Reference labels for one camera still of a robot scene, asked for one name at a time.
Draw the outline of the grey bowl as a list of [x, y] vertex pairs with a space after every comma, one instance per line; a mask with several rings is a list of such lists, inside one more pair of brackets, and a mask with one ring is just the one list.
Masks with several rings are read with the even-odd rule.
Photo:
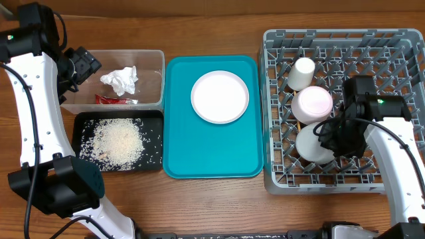
[[333, 152], [321, 146], [318, 136], [313, 133], [318, 124], [312, 123], [301, 129], [296, 136], [296, 150], [299, 156], [307, 161], [326, 164], [334, 160]]

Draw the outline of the red snack wrapper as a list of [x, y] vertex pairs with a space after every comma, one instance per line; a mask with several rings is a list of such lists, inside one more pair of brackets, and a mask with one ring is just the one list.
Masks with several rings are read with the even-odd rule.
[[133, 100], [129, 98], [109, 98], [105, 96], [95, 95], [96, 104], [137, 104], [138, 100]]

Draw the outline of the small pink plate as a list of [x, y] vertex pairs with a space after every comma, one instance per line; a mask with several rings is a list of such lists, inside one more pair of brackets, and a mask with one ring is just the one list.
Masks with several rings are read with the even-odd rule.
[[306, 125], [326, 120], [332, 108], [331, 94], [319, 86], [309, 86], [298, 92], [291, 103], [294, 117]]

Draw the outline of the white tissue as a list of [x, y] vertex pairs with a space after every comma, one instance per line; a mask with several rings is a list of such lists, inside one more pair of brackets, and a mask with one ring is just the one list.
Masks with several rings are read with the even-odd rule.
[[110, 85], [117, 96], [125, 93], [135, 94], [135, 83], [138, 81], [137, 68], [135, 66], [115, 70], [100, 77], [103, 84]]

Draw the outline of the white paper cup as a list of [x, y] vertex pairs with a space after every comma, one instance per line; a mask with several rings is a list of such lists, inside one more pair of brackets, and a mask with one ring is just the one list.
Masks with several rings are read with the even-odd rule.
[[315, 71], [315, 63], [310, 58], [299, 58], [288, 74], [288, 86], [295, 91], [301, 91], [310, 86]]

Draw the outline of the large pink plate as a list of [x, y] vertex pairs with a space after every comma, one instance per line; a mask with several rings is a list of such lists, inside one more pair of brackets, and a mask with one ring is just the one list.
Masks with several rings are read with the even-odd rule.
[[214, 124], [232, 123], [247, 110], [247, 85], [234, 73], [215, 70], [202, 75], [191, 90], [191, 105], [203, 120]]

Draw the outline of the wooden chopstick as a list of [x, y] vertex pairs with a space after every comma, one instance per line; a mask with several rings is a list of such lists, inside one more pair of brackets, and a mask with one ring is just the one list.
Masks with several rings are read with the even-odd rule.
[[299, 120], [296, 118], [296, 125], [297, 125], [297, 131], [298, 133], [301, 131], [301, 124]]

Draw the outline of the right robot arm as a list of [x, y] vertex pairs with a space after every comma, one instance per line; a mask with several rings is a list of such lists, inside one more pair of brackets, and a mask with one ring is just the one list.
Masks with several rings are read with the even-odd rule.
[[320, 145], [336, 157], [362, 157], [370, 149], [379, 166], [392, 226], [380, 238], [424, 237], [424, 163], [412, 116], [401, 96], [380, 96], [370, 76], [342, 84], [335, 118], [314, 127]]

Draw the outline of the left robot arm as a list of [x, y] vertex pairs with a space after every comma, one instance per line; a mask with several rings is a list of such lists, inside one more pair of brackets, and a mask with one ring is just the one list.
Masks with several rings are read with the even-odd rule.
[[85, 48], [67, 47], [61, 16], [39, 3], [17, 9], [19, 27], [1, 33], [1, 67], [15, 95], [21, 128], [21, 168], [10, 188], [33, 208], [79, 222], [99, 238], [142, 238], [143, 232], [106, 197], [99, 167], [78, 158], [64, 130], [61, 104], [100, 62]]

